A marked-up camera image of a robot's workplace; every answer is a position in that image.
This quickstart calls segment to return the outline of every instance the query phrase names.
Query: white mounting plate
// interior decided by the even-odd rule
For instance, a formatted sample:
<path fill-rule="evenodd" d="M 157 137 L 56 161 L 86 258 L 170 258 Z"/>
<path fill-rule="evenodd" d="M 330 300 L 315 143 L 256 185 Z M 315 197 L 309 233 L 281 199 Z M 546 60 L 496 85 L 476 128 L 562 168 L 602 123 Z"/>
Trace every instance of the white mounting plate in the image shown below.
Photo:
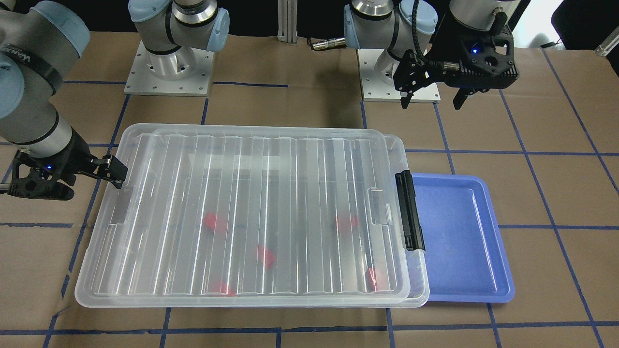
<path fill-rule="evenodd" d="M 393 86 L 381 81 L 374 70 L 376 60 L 383 51 L 368 48 L 357 50 L 363 100 L 367 102 L 400 102 L 400 93 Z M 440 101 L 441 96 L 438 93 L 438 86 L 436 84 L 431 84 L 418 90 L 410 100 L 411 103 L 434 103 Z"/>
<path fill-rule="evenodd" d="M 132 95 L 179 95 L 184 97 L 206 97 L 209 92 L 213 70 L 213 52 L 192 48 L 196 54 L 196 71 L 182 80 L 161 80 L 155 77 L 147 65 L 147 51 L 140 42 L 131 72 L 124 86 L 125 94 Z"/>

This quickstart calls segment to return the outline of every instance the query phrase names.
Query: blue plastic tray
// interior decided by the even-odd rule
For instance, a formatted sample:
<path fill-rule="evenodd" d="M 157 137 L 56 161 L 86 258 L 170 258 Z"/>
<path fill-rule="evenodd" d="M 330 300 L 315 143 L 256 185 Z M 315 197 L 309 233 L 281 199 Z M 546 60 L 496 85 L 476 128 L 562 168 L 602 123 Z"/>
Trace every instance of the blue plastic tray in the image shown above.
<path fill-rule="evenodd" d="M 508 302 L 514 281 L 488 187 L 475 176 L 414 174 L 430 301 Z"/>

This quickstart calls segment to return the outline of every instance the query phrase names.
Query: black latch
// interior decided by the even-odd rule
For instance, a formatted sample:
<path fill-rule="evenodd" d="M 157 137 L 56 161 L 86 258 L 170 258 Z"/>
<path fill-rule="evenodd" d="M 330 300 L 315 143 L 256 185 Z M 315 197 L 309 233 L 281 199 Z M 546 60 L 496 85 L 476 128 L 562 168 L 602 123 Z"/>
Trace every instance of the black latch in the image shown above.
<path fill-rule="evenodd" d="M 410 170 L 405 170 L 402 173 L 396 174 L 396 185 L 397 195 L 400 201 L 400 213 L 402 215 L 402 226 L 404 227 L 404 243 L 406 244 L 406 250 L 425 250 L 422 227 L 419 224 L 419 214 L 417 213 L 417 203 L 415 202 L 413 176 L 410 174 Z"/>

